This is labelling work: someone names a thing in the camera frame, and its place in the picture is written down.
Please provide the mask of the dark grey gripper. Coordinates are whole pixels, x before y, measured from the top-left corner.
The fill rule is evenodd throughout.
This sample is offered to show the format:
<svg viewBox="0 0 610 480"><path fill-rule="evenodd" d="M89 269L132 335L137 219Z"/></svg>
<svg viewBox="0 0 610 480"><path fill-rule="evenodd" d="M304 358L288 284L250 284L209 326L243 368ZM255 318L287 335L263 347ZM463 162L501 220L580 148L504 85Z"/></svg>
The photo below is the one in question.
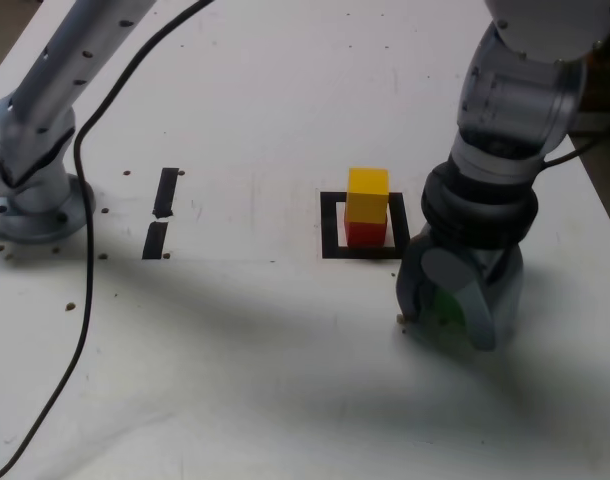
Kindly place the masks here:
<svg viewBox="0 0 610 480"><path fill-rule="evenodd" d="M428 247L440 248L425 253ZM423 227L410 239L396 280L403 317L418 317L420 287L426 276L434 287L432 312L439 321L461 327L474 349L495 350L517 316L523 286L519 249L518 244L474 248L437 229Z"/></svg>

